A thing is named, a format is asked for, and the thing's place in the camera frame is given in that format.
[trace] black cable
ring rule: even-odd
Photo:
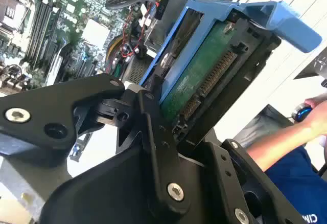
[[[0,75],[2,75],[6,69],[10,70],[10,68],[12,68],[13,66],[17,67],[20,71],[20,74],[22,75],[21,67],[17,64],[11,64],[11,65],[6,66],[5,68],[2,69],[2,71],[0,72]]]
[[[136,55],[137,53],[134,50],[134,46],[132,45],[132,30],[129,31],[128,34],[128,46],[131,49],[131,51],[133,52],[134,55]]]
[[[156,0],[108,0],[106,3],[106,9],[118,10],[118,9],[129,7],[135,3],[147,2],[147,1],[153,3],[156,2]]]

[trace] red wire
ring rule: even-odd
[[[147,16],[147,14],[149,13],[150,9],[151,9],[151,5],[149,6],[149,9],[148,9],[148,11],[147,11],[147,13],[146,13],[146,16]],[[124,30],[125,25],[123,26],[123,42],[122,42],[122,46],[124,45],[124,42],[125,42],[125,30]],[[135,51],[135,50],[138,48],[138,46],[139,46],[139,43],[140,43],[140,41],[141,41],[141,39],[142,39],[142,37],[143,37],[143,34],[144,34],[144,30],[145,30],[145,22],[144,22],[144,24],[143,24],[143,26],[142,26],[141,34],[139,35],[139,38],[138,38],[138,40],[137,40],[137,45],[134,47],[134,51]],[[129,53],[129,54],[123,54],[123,53],[121,52],[121,56],[122,56],[123,58],[129,57],[129,56],[132,56],[132,55],[134,54],[134,51],[132,51],[132,52]]]

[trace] circuit board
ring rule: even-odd
[[[128,14],[128,9],[109,11],[105,9],[107,0],[58,0],[61,6],[61,17],[58,22],[56,34],[58,39],[66,41],[76,41],[82,35],[88,19],[94,19],[100,24],[104,24],[111,31],[108,41],[112,40],[116,35],[121,33],[122,26]],[[71,12],[67,6],[73,6],[74,11]],[[72,19],[68,19],[66,14],[77,20],[73,23]]]
[[[97,70],[105,70],[105,56],[107,46],[117,35],[122,33],[125,19],[129,14],[129,9],[107,10],[105,3],[108,0],[48,0],[56,5],[60,10],[56,28],[53,33],[52,41],[59,46],[67,43],[72,44],[73,51],[71,53],[73,63],[72,66],[78,66],[77,62],[97,62]],[[41,0],[34,0],[35,8],[41,3]],[[33,18],[29,12],[26,21]],[[86,44],[82,38],[83,32],[89,21],[94,21],[99,25],[107,28],[108,35],[105,43],[101,46],[92,46]],[[20,58],[24,56],[24,49],[20,52]],[[34,87],[45,86],[44,73],[40,73],[39,69],[29,70],[29,74],[33,76],[32,83]]]

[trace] cable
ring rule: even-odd
[[[148,8],[148,11],[147,11],[146,15],[149,13],[150,9],[151,9],[151,4],[149,5],[149,8]],[[127,24],[127,22],[128,22],[129,20],[130,20],[130,18],[129,18],[129,16],[128,16],[125,25]],[[123,37],[124,37],[124,38],[125,38],[125,25],[124,25],[124,27],[123,27]],[[135,47],[132,48],[132,52],[131,52],[131,53],[128,53],[128,54],[124,54],[124,53],[121,51],[121,56],[122,56],[123,58],[127,58],[127,57],[129,57],[129,56],[132,56],[133,54],[136,54],[135,50],[138,48],[138,46],[139,46],[139,44],[140,44],[140,41],[141,41],[141,39],[142,39],[142,37],[143,37],[143,34],[144,34],[144,30],[145,30],[145,24],[143,24],[143,26],[142,26],[141,33],[140,33],[140,35],[139,35],[139,37],[138,37],[138,40],[137,40],[137,45],[136,45]]]
[[[106,9],[118,10],[118,9],[129,7],[135,3],[140,3],[145,1],[153,2],[153,3],[156,2],[156,0],[109,0],[106,3]]]
[[[19,69],[20,74],[22,75],[21,67],[18,64],[11,64],[11,65],[6,66],[5,68],[2,69],[2,71],[0,72],[0,75],[2,75],[6,69],[10,70],[10,68],[13,66],[17,67]]]
[[[135,49],[134,49],[134,47],[132,45],[132,30],[130,30],[129,34],[128,34],[128,46],[131,49],[131,51],[133,52],[133,54],[136,55]]]
[[[107,56],[106,56],[106,61],[105,61],[105,63],[109,62],[108,66],[106,68],[106,73],[108,73],[109,67],[111,69],[111,61],[109,61],[109,57],[110,57],[110,55],[111,55],[114,48],[116,48],[116,47],[118,47],[118,49],[120,48],[120,45],[121,45],[122,41],[123,41],[123,37],[119,36],[119,37],[117,37],[117,39],[114,41],[114,43],[112,45],[109,44],[109,46],[108,46],[109,49],[107,51]]]

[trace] screw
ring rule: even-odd
[[[182,201],[184,199],[183,189],[176,183],[170,183],[167,186],[169,196],[176,201]]]
[[[150,93],[146,93],[145,96],[148,97],[150,100],[154,99],[153,95]]]
[[[163,127],[162,125],[159,125],[159,129],[162,130],[162,131],[166,131],[166,128]]]
[[[241,224],[249,224],[249,218],[243,212],[243,210],[236,208],[235,209],[235,216],[236,216],[237,220],[240,221]]]
[[[119,86],[119,83],[117,83],[115,80],[111,80],[110,83],[115,86]]]
[[[32,196],[25,192],[20,195],[20,198],[24,200],[27,204],[30,204],[33,200]]]
[[[225,34],[228,34],[231,30],[233,29],[233,24],[232,23],[228,23],[225,27],[225,29],[223,30],[223,32]]]
[[[167,63],[167,60],[168,60],[168,56],[169,56],[169,53],[166,53],[165,56],[162,58],[162,61],[161,61],[161,63],[160,63],[160,66],[161,66],[162,68],[165,68],[166,63]]]
[[[13,123],[26,123],[31,118],[31,114],[22,108],[11,108],[6,111],[5,117]]]
[[[239,148],[239,146],[238,146],[234,141],[231,142],[231,145],[232,145],[235,149]]]

